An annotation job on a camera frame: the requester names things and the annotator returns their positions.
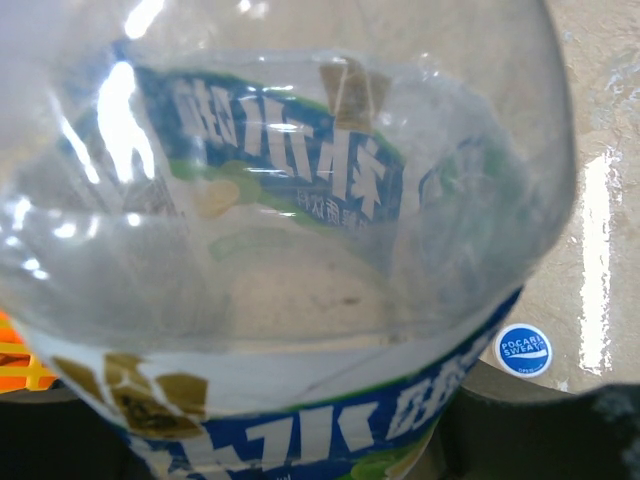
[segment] sticker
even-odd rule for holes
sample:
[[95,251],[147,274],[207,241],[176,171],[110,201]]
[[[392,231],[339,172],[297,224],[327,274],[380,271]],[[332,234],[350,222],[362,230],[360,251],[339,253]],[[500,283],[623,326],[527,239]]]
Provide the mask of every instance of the sticker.
[[372,133],[373,119],[382,108],[391,80],[380,73],[368,72],[354,59],[343,61],[320,67],[331,113],[340,128]]
[[516,377],[542,375],[553,359],[551,342],[533,325],[516,323],[502,330],[496,338],[495,355],[502,368]]

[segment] clear plastic bottle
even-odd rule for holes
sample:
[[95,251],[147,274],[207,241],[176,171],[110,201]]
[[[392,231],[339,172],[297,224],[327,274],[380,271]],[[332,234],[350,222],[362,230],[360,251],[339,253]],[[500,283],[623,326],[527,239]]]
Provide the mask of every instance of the clear plastic bottle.
[[159,477],[403,478],[571,209],[542,2],[60,9],[3,165],[23,336]]

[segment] white surface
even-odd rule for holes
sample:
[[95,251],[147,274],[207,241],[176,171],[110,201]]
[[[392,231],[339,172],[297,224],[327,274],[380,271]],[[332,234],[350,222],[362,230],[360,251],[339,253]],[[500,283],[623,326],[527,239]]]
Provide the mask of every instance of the white surface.
[[[508,323],[556,358],[531,381],[573,393],[640,382],[640,2],[550,0],[573,94],[579,199]],[[483,359],[498,366],[493,352]]]

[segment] water bottle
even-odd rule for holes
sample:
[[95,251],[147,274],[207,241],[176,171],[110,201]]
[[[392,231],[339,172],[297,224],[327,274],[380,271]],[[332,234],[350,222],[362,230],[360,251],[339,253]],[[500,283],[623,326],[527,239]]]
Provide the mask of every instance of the water bottle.
[[158,478],[404,478],[571,210],[543,3],[53,11],[3,60],[20,334]]

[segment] blue label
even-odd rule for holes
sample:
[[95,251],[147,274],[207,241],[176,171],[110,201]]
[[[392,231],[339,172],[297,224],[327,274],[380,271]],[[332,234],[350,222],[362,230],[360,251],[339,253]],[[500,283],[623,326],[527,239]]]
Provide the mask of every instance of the blue label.
[[500,358],[508,368],[519,374],[541,372],[551,361],[551,346],[537,329],[524,326],[513,328],[498,341]]
[[174,176],[242,162],[259,182],[254,200],[294,208],[293,221],[394,228],[404,160],[381,135],[340,129],[326,107],[233,75],[137,68],[136,80]]
[[393,478],[389,472],[424,444],[518,295],[453,352],[387,385],[285,412],[212,419],[202,424],[206,437],[158,441],[122,433],[136,452],[177,478]]

